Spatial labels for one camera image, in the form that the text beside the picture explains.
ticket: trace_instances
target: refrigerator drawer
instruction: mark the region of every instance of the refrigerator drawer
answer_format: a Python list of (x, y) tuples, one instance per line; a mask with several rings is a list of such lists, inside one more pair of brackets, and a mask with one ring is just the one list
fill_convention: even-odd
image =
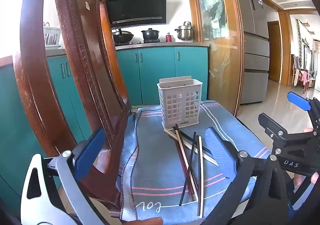
[(270, 56), (269, 42), (267, 40), (263, 40), (261, 38), (249, 36), (246, 34), (244, 35), (244, 39), (245, 52), (263, 56)]
[(244, 54), (244, 68), (250, 70), (269, 70), (269, 57), (255, 55), (255, 54)]
[(241, 104), (265, 101), (268, 73), (244, 72)]

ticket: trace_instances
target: blue tablecloth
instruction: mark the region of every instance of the blue tablecloth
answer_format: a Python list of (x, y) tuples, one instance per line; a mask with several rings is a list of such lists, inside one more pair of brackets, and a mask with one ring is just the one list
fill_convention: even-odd
[[(252, 157), (264, 159), (270, 154), (253, 133), (212, 100), (201, 104), (199, 124), (181, 130), (190, 137), (195, 131), (204, 138), (209, 127), (214, 127), (238, 151), (245, 150)], [(122, 220), (161, 216), (164, 224), (199, 221), (197, 202), (191, 202), (188, 193), (183, 205), (178, 206), (185, 177), (175, 140), (163, 131), (160, 106), (140, 108), (129, 117), (120, 163)], [(193, 156), (192, 167), (197, 176), (197, 155)], [(243, 201), (249, 198), (254, 183), (252, 177)], [(204, 160), (204, 217), (216, 206), (229, 184), (218, 166)]]

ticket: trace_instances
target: bottle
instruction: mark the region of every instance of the bottle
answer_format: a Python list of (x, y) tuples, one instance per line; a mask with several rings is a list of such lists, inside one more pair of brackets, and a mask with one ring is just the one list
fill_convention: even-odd
[(165, 41), (166, 42), (172, 42), (172, 37), (170, 35), (170, 33), (168, 32), (167, 35), (165, 36)]

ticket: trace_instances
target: refrigerator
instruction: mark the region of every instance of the refrigerator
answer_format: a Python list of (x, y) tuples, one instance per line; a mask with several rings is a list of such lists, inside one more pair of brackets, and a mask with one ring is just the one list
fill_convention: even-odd
[(266, 99), (269, 73), (269, 33), (262, 0), (239, 0), (244, 29), (244, 82), (240, 103)]

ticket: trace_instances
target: dish rack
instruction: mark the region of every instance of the dish rack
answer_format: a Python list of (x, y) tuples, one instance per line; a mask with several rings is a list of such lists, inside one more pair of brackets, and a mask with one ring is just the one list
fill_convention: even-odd
[(61, 46), (59, 45), (60, 28), (50, 27), (49, 23), (44, 23), (43, 34), (44, 45), (46, 50), (58, 49)]
[(199, 123), (202, 82), (191, 76), (160, 79), (157, 84), (163, 128)]

